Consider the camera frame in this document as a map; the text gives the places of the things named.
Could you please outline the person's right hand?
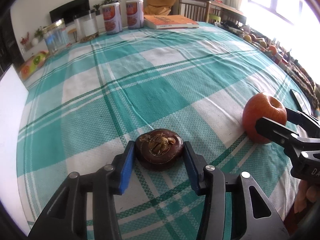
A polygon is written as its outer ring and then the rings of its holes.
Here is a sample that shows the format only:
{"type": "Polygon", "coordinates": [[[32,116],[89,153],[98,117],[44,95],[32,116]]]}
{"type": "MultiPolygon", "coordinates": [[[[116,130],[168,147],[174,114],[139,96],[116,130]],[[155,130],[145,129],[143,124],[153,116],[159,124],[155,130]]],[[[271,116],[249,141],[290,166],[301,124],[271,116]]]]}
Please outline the person's right hand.
{"type": "Polygon", "coordinates": [[[319,186],[301,180],[294,203],[294,213],[300,213],[307,207],[307,201],[316,202],[319,198],[319,186]]]}

